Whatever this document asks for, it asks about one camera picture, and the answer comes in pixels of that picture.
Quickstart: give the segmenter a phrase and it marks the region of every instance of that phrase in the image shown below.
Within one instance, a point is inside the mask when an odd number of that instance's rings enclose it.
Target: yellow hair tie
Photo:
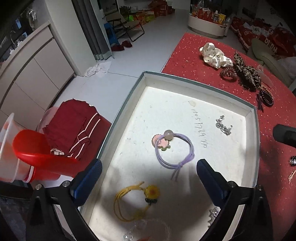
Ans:
[[[115,200],[113,203],[113,212],[119,220],[121,220],[123,222],[131,222],[134,220],[140,220],[145,216],[145,213],[148,210],[148,208],[151,206],[151,204],[157,202],[157,198],[160,195],[159,188],[155,185],[150,185],[146,188],[142,188],[140,186],[143,183],[144,182],[140,182],[138,185],[133,185],[133,186],[123,188],[116,194]],[[142,190],[145,195],[145,201],[148,203],[148,205],[143,210],[138,210],[132,219],[126,219],[122,216],[120,206],[119,206],[119,199],[121,199],[124,195],[129,193],[131,190]],[[117,207],[118,207],[119,216],[117,215],[117,213],[115,211],[115,204],[116,203],[117,203]]]

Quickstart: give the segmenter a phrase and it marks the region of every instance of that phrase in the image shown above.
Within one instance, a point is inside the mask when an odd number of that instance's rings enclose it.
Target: purple hair tie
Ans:
[[[189,154],[185,157],[185,159],[181,162],[179,162],[178,164],[170,164],[168,162],[166,162],[164,159],[162,159],[162,157],[160,156],[159,154],[159,151],[158,151],[158,142],[165,138],[166,140],[171,140],[172,138],[174,137],[178,137],[180,139],[182,139],[183,141],[186,141],[189,145],[190,145],[190,152]],[[156,139],[155,141],[155,153],[156,153],[156,157],[159,161],[159,163],[164,166],[165,168],[168,168],[168,169],[175,169],[173,174],[172,174],[172,177],[171,179],[174,177],[174,175],[176,174],[176,179],[178,178],[179,176],[179,172],[181,170],[181,167],[186,164],[187,162],[190,162],[193,160],[193,158],[195,157],[194,155],[194,147],[193,147],[193,144],[191,142],[191,140],[183,135],[183,134],[178,134],[178,133],[173,133],[171,130],[166,130],[165,133],[163,135],[161,135],[158,139]]]

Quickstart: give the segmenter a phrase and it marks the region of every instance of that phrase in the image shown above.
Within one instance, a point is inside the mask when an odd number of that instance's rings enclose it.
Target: curtain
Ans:
[[[72,0],[72,3],[94,57],[97,60],[103,60],[112,56],[103,34],[105,28],[102,31],[90,0]]]

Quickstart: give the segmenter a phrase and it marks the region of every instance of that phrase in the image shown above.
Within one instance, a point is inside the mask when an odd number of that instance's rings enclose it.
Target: beige folding chair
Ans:
[[[122,37],[123,35],[127,34],[128,37],[130,38],[130,40],[132,42],[136,41],[139,37],[141,37],[145,31],[142,27],[142,25],[140,24],[140,21],[139,20],[134,20],[134,21],[131,21],[131,22],[127,22],[124,17],[120,14],[119,11],[117,12],[114,12],[114,13],[111,13],[109,15],[106,16],[106,20],[110,23],[112,22],[112,28],[114,29],[114,27],[117,27],[117,26],[122,26],[123,27],[123,30],[124,30],[124,34],[122,34],[121,36],[119,36],[118,38]],[[135,27],[137,26],[141,26],[142,30],[143,30],[143,33],[135,38],[134,40],[131,39],[130,35],[128,34],[129,31],[131,31],[132,29],[134,29]]]

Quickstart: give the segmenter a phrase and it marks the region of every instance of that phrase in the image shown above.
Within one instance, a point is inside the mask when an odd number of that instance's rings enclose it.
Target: screw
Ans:
[[[36,190],[39,190],[40,188],[42,188],[41,184],[37,184],[36,187],[35,187]]]
[[[263,190],[263,186],[262,186],[261,184],[258,184],[256,187],[257,187],[257,188],[258,188],[258,190],[260,190],[260,191],[262,191],[262,190]]]
[[[62,186],[67,187],[70,185],[70,181],[63,181]]]
[[[228,185],[234,188],[237,184],[234,181],[229,181]]]

